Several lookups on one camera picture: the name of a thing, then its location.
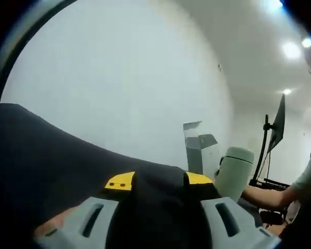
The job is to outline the person's left hand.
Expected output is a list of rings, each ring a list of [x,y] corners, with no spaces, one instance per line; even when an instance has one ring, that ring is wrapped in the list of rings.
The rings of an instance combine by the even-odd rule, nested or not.
[[[64,212],[58,214],[57,216],[53,217],[52,219],[46,221],[44,224],[40,225],[38,228],[34,231],[35,237],[41,237],[46,234],[49,234],[50,232],[54,231],[55,229],[58,229],[63,226],[64,220],[66,217],[76,209],[77,207],[72,207]]]

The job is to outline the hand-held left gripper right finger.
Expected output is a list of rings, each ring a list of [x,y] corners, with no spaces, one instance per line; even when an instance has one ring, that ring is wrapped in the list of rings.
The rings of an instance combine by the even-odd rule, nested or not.
[[[235,201],[221,197],[207,176],[186,172],[183,182],[192,248],[276,248],[280,243]]]

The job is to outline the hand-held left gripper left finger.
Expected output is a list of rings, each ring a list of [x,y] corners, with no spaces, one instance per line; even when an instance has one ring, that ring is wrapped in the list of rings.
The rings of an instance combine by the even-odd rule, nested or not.
[[[105,248],[119,201],[90,197],[64,219],[62,227],[36,238],[41,248]]]

